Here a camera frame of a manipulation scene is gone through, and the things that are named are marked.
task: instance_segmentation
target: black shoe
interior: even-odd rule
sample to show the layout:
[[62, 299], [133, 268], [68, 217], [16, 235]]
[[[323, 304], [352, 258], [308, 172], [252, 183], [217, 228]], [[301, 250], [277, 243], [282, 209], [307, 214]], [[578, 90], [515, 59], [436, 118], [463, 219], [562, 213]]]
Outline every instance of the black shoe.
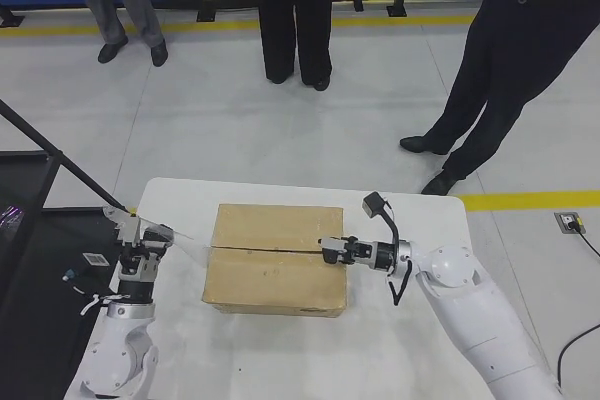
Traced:
[[331, 83], [331, 77], [327, 76], [326, 78], [319, 80], [318, 83], [313, 85], [313, 88], [315, 90], [317, 90], [318, 92], [324, 92], [325, 90], [327, 90], [330, 83]]
[[118, 55], [120, 49], [123, 48], [127, 43], [129, 43], [129, 38], [125, 36], [124, 39], [116, 44], [105, 44], [102, 46], [100, 54], [98, 54], [98, 62], [100, 64], [106, 64], [113, 60]]
[[154, 66], [162, 67], [167, 62], [167, 58], [169, 58], [169, 52], [167, 51], [166, 41], [163, 40], [162, 43], [151, 48], [151, 59]]
[[446, 196], [457, 182], [457, 179], [454, 179], [447, 171], [443, 170], [422, 189], [422, 194]]
[[439, 156], [444, 156], [449, 153], [448, 151], [433, 149], [428, 143], [426, 143], [424, 136], [412, 136], [404, 138], [400, 140], [400, 147], [411, 153], [422, 153], [428, 151]]
[[281, 84], [285, 83], [287, 81], [287, 79], [289, 79], [292, 75], [293, 75], [293, 71], [289, 72], [289, 74], [283, 78], [269, 78], [269, 80], [272, 83], [275, 83], [276, 85], [281, 85]]

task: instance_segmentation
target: gray floor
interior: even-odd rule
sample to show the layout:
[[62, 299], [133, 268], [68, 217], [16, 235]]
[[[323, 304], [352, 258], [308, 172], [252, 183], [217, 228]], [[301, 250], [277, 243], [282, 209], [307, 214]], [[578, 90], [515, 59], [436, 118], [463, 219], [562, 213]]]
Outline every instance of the gray floor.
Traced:
[[[35, 13], [27, 23], [88, 17]], [[466, 31], [337, 28], [324, 93], [297, 75], [268, 83], [256, 31], [168, 35], [170, 58], [159, 69], [135, 36], [106, 66], [96, 61], [97, 36], [0, 39], [0, 96], [129, 206], [156, 176], [416, 193], [443, 159], [406, 154], [397, 142], [439, 116]], [[34, 148], [0, 119], [0, 150]], [[600, 189], [600, 28], [496, 157], [454, 193], [571, 189]], [[100, 203], [63, 173], [47, 205]], [[476, 253], [555, 372], [562, 345], [600, 321], [600, 263], [577, 237], [560, 234], [552, 211], [468, 218]], [[600, 209], [575, 211], [600, 250]], [[564, 381], [569, 399], [600, 400], [600, 331], [570, 351]]]

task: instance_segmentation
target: pant leg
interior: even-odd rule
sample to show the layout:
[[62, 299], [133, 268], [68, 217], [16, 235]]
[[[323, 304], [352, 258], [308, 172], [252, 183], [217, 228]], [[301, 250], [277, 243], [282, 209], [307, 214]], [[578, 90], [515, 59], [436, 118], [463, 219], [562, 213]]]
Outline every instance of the pant leg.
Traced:
[[523, 107], [523, 102], [489, 100], [467, 140], [451, 153], [443, 169], [458, 180], [469, 176], [498, 151]]
[[267, 79], [284, 80], [293, 73], [296, 56], [293, 0], [262, 0], [258, 13]]
[[502, 10], [513, 23], [495, 39], [485, 111], [443, 167], [456, 179], [466, 178], [496, 153], [523, 107], [555, 81], [600, 24], [600, 0], [514, 7]]
[[297, 0], [298, 56], [302, 82], [315, 85], [331, 75], [331, 0]]
[[449, 151], [476, 122], [489, 92], [491, 75], [491, 37], [493, 19], [488, 1], [484, 1], [474, 19], [465, 43], [462, 63], [453, 83], [442, 116], [427, 132], [430, 147]]
[[120, 43], [124, 39], [125, 32], [116, 14], [113, 0], [86, 0], [86, 3], [96, 18], [104, 42], [107, 44]]
[[147, 46], [155, 47], [164, 41], [151, 0], [124, 0], [124, 6]]

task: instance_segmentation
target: power cord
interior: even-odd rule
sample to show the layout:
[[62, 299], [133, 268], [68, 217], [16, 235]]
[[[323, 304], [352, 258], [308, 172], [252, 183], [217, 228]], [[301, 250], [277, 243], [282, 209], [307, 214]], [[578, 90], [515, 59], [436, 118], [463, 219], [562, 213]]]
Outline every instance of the power cord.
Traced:
[[[593, 250], [593, 252], [596, 253], [596, 255], [600, 258], [600, 253], [598, 252], [598, 250], [596, 250], [596, 248], [593, 247], [593, 245], [591, 243], [589, 243], [587, 238], [584, 237], [584, 235], [582, 234], [582, 228], [578, 221], [569, 222], [567, 227], [570, 230], [576, 231], [578, 233], [578, 235], [580, 235], [580, 237], [584, 240], [584, 242], [591, 248], [591, 250]], [[567, 343], [566, 346], [564, 346], [562, 351], [560, 351], [560, 356], [558, 356], [558, 385], [560, 387], [562, 387], [562, 358], [564, 357], [564, 354], [567, 352], [569, 347], [571, 347], [578, 340], [582, 339], [583, 337], [587, 336], [591, 332], [596, 331], [598, 329], [600, 329], [600, 323], [598, 325], [594, 326], [593, 328], [588, 329], [588, 330], [582, 332], [581, 334], [579, 334], [578, 336], [576, 336], [575, 338], [573, 338], [569, 343]]]

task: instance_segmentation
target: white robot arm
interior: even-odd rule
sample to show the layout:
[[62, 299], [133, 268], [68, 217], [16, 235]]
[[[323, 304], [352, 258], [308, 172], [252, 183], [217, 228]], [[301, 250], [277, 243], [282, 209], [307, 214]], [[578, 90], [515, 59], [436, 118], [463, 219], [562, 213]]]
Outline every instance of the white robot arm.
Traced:
[[455, 347], [480, 373], [496, 400], [564, 400], [553, 377], [532, 356], [528, 336], [511, 304], [480, 261], [466, 248], [446, 246], [430, 253], [400, 240], [374, 192], [363, 208], [381, 215], [393, 232], [391, 244], [355, 237], [323, 238], [325, 262], [361, 263], [384, 271], [398, 305], [409, 277], [415, 275]]
[[[106, 396], [146, 400], [158, 364], [158, 348], [149, 337], [147, 327], [155, 320], [153, 286], [158, 265], [173, 243], [173, 232], [166, 227], [154, 227], [141, 237], [141, 219], [126, 213], [123, 216], [124, 223], [118, 234], [122, 245], [118, 293], [108, 288], [91, 290], [95, 292], [93, 301], [83, 310], [84, 313], [91, 306], [100, 307], [107, 302], [102, 338], [85, 352], [82, 360], [85, 373], [80, 397], [83, 399]], [[68, 271], [63, 280], [85, 294], [86, 290], [80, 288], [80, 277], [74, 271]]]

